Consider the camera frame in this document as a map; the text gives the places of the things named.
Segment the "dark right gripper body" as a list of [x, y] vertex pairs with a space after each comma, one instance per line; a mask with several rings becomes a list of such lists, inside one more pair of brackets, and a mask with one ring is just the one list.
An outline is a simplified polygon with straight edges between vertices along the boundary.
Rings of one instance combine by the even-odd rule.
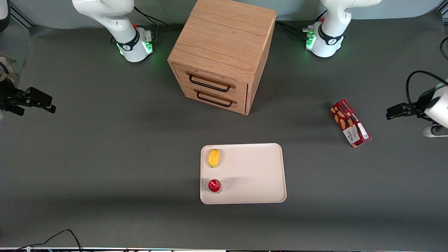
[[0, 83], [0, 109], [3, 112], [11, 112], [18, 116], [23, 116], [25, 109], [19, 105], [24, 105], [27, 98], [23, 96], [23, 91], [17, 89], [12, 81], [3, 80]]

